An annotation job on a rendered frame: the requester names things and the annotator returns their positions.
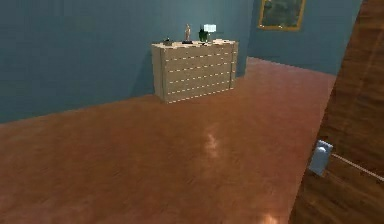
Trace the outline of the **gold framed picture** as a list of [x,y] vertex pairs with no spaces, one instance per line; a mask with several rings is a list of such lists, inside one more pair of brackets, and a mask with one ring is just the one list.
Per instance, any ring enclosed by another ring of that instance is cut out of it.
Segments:
[[306,0],[261,0],[258,28],[299,31]]

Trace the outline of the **beige chest of drawers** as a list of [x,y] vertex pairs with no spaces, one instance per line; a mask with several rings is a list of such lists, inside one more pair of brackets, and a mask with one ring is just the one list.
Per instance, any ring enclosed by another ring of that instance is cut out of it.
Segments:
[[152,44],[155,95],[166,103],[176,103],[233,89],[238,45],[232,40]]

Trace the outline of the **pale figurine on black base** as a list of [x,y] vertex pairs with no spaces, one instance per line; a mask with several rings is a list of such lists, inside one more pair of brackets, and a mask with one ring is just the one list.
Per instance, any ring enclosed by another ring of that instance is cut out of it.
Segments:
[[182,44],[193,44],[193,41],[190,39],[190,35],[191,35],[190,24],[186,24],[185,32],[184,32],[184,40],[182,41]]

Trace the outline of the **brown wooden room door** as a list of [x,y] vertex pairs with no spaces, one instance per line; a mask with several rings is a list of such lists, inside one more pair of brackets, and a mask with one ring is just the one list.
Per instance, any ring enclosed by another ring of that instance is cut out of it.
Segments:
[[332,153],[322,176],[305,170],[288,224],[384,224],[384,0],[362,0],[318,140]]

